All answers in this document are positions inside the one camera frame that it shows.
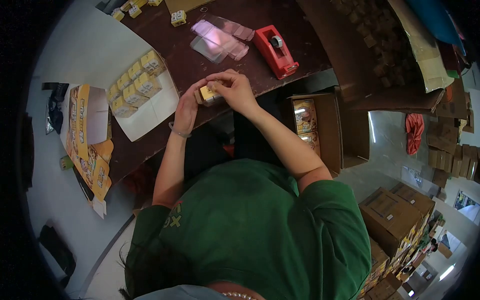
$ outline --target face mask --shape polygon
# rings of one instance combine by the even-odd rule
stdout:
[[[227,300],[221,293],[206,287],[181,285],[156,290],[135,300]]]

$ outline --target red tape dispenser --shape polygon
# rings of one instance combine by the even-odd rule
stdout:
[[[299,63],[293,62],[290,51],[275,26],[270,25],[255,30],[253,43],[278,79],[290,76],[298,69]]]

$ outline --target pearl necklace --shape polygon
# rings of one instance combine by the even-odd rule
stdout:
[[[247,300],[257,300],[255,298],[252,298],[252,296],[249,296],[247,294],[240,294],[237,292],[228,292],[228,293],[222,293],[224,296],[231,296],[231,297],[239,297]]]

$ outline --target dark wooden workbench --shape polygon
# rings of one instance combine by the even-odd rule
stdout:
[[[294,61],[300,66],[292,76],[277,80],[252,42],[244,42],[250,49],[240,61],[226,57],[221,64],[213,64],[190,48],[191,41],[196,37],[190,28],[203,14],[200,7],[187,12],[187,24],[173,27],[165,2],[158,7],[145,5],[138,17],[133,19],[126,15],[121,22],[164,57],[180,95],[207,75],[230,68],[250,79],[256,96],[331,68],[319,38],[295,0],[216,0],[202,7],[207,7],[210,14],[230,19],[254,30],[273,24],[285,40]],[[200,107],[195,126],[198,127],[228,110],[226,103],[209,108]],[[173,116],[141,139],[130,142],[115,118],[112,119],[114,150],[109,173],[112,184],[165,147],[170,134],[170,121],[173,121]]]

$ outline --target green t-shirt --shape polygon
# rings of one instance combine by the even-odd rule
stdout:
[[[249,159],[206,171],[172,210],[141,211],[127,266],[144,259],[134,244],[158,252],[158,235],[192,261],[198,285],[230,281],[266,300],[354,299],[371,270],[350,187],[321,180],[299,195],[286,170]]]

